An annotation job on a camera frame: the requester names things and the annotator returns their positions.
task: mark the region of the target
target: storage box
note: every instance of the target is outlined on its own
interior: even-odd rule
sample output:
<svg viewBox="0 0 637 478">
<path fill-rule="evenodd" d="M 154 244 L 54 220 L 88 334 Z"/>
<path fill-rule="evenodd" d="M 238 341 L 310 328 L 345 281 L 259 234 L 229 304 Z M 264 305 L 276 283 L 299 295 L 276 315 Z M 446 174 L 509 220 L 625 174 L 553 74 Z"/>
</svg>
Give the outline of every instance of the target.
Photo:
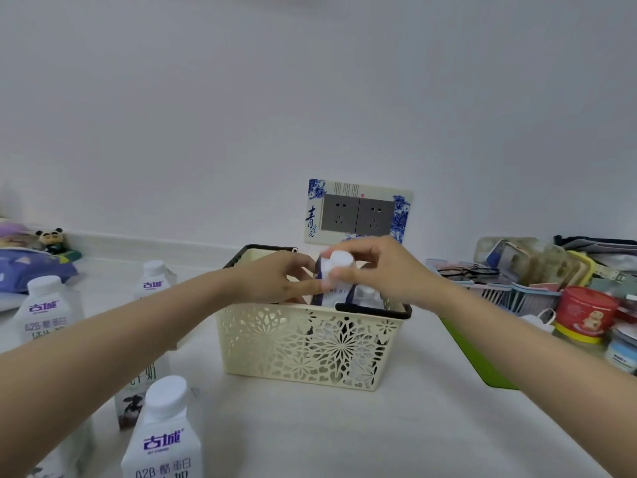
<svg viewBox="0 0 637 478">
<path fill-rule="evenodd" d="M 291 247 L 248 245 L 226 265 L 245 265 Z M 294 303 L 230 305 L 217 330 L 224 370 L 231 374 L 374 391 L 411 307 L 385 299 L 375 309 Z"/>
</svg>

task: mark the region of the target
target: white floor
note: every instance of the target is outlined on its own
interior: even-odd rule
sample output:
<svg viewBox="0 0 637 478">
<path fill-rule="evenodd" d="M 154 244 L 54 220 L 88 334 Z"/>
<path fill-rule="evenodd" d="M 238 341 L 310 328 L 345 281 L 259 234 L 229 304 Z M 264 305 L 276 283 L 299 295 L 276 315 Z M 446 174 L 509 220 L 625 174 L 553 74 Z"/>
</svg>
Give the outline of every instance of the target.
<svg viewBox="0 0 637 478">
<path fill-rule="evenodd" d="M 87 258 L 78 267 L 87 315 L 131 300 L 139 263 Z M 171 268 L 181 280 L 202 272 Z M 11 315 L 0 314 L 0 351 L 17 345 Z M 485 385 L 440 321 L 417 309 L 374 393 L 226 375 L 214 319 L 170 359 L 173 373 L 205 391 L 211 477 L 608 476 L 522 393 Z M 94 427 L 86 476 L 118 478 L 130 432 L 118 431 L 112 400 Z"/>
</svg>

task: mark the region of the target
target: blue and white porcelain decal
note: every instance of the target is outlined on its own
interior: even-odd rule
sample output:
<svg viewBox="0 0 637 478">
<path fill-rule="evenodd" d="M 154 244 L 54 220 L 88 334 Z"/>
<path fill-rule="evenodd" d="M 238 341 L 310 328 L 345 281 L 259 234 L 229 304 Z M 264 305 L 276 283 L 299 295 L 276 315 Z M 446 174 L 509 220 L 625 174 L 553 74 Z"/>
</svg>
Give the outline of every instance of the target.
<svg viewBox="0 0 637 478">
<path fill-rule="evenodd" d="M 394 196 L 394 220 L 392 221 L 391 235 L 398 243 L 402 243 L 404 227 L 407 225 L 410 204 L 405 201 L 404 196 Z"/>
<path fill-rule="evenodd" d="M 320 199 L 325 195 L 325 180 L 310 180 L 308 199 Z"/>
</svg>

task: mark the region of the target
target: floral cutout pattern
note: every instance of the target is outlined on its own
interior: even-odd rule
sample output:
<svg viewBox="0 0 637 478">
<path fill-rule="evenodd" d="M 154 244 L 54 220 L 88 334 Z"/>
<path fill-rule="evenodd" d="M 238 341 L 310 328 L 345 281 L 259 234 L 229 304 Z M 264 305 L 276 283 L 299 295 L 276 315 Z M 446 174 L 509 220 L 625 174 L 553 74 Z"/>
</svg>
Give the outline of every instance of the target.
<svg viewBox="0 0 637 478">
<path fill-rule="evenodd" d="M 320 199 L 325 195 L 325 180 L 310 180 L 308 199 Z"/>
<path fill-rule="evenodd" d="M 374 390 L 401 321 L 330 309 L 228 307 L 217 328 L 229 373 Z"/>
</svg>

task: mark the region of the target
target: plush toy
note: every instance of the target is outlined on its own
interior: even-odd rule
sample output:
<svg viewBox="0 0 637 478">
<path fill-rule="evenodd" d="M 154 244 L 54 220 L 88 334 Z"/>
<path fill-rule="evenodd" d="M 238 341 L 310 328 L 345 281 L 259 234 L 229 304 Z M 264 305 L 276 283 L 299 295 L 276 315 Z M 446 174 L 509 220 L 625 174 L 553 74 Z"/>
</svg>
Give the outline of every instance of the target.
<svg viewBox="0 0 637 478">
<path fill-rule="evenodd" d="M 44 251 L 52 255 L 59 255 L 68 251 L 64 243 L 62 228 L 55 228 L 51 232 L 36 231 L 37 239 L 44 245 Z"/>
</svg>

